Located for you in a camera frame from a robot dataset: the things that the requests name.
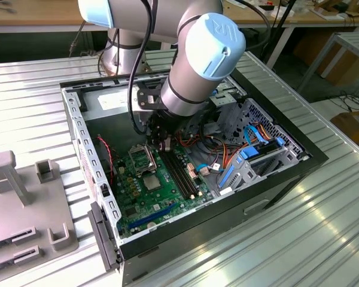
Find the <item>ribbed aluminum surface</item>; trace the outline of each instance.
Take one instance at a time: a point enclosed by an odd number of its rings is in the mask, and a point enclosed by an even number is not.
[[[336,41],[359,57],[359,32],[338,33]]]
[[[147,54],[168,68],[173,51]],[[86,215],[89,194],[70,141],[59,82],[97,77],[92,57],[0,64],[0,151],[17,166],[60,164],[80,247],[0,286],[118,286],[105,273]],[[359,149],[249,53],[238,69],[315,142],[329,161],[282,202],[145,276],[133,286],[352,286],[359,284]]]

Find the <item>ur logo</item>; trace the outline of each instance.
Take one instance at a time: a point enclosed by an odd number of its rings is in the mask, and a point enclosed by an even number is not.
[[[229,37],[231,41],[233,42],[238,41],[236,31],[233,26],[224,23],[219,24],[217,21],[213,19],[213,28],[216,33]]]

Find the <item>desk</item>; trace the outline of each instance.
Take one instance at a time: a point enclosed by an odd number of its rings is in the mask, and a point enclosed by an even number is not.
[[[242,9],[231,3],[224,3],[224,14],[231,18],[235,23],[238,24],[240,28],[257,28],[257,27],[266,27],[263,23],[262,18],[249,10],[248,8]],[[269,17],[271,23],[273,23],[274,18]],[[359,17],[354,19],[355,22],[351,24],[354,26],[355,32],[359,32]],[[282,33],[273,53],[271,54],[269,60],[267,61],[267,66],[272,68],[281,54],[285,44],[290,38],[293,30],[295,28],[316,28],[316,27],[345,27],[350,25],[350,19],[348,20],[324,20],[322,17],[316,15],[315,13],[308,11],[306,14],[295,14],[292,17],[286,19],[283,27],[285,30]],[[343,56],[345,50],[341,49],[331,63],[327,66],[325,71],[322,74],[322,77],[326,77],[332,68],[335,66],[337,61]]]
[[[147,61],[168,69],[173,54],[147,52]],[[95,57],[0,64],[0,148],[13,149],[19,167],[42,158],[60,164],[79,241],[71,254],[0,286],[119,286],[119,274],[104,270],[87,217],[89,194],[59,87],[98,77],[96,65]],[[130,285],[359,284],[359,148],[251,53],[237,69],[329,160],[275,206]]]
[[[77,0],[12,0],[12,8],[17,14],[0,11],[0,33],[20,32],[67,32],[77,31],[83,21],[78,10]],[[262,18],[249,8],[239,8],[231,3],[224,2],[224,14],[238,24],[240,28],[264,28]],[[272,68],[285,47],[295,28],[308,27],[344,27],[349,20],[324,20],[309,11],[306,14],[295,14],[286,20],[282,33],[267,66]],[[355,31],[359,32],[359,19],[355,19]],[[83,31],[106,30],[96,25],[85,25]],[[324,71],[325,77],[332,67],[342,57],[345,50],[340,50],[333,61]]]

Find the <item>gray plastic stand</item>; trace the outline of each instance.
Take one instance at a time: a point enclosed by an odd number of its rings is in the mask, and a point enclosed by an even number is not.
[[[0,281],[78,247],[59,166],[0,152]]]

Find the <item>light blue joint cap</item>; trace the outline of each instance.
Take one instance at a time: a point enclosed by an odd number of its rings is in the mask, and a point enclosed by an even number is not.
[[[185,42],[190,66],[210,81],[230,75],[245,49],[246,40],[238,26],[217,13],[202,15],[189,29]]]
[[[86,22],[114,28],[108,0],[78,0],[78,7]]]

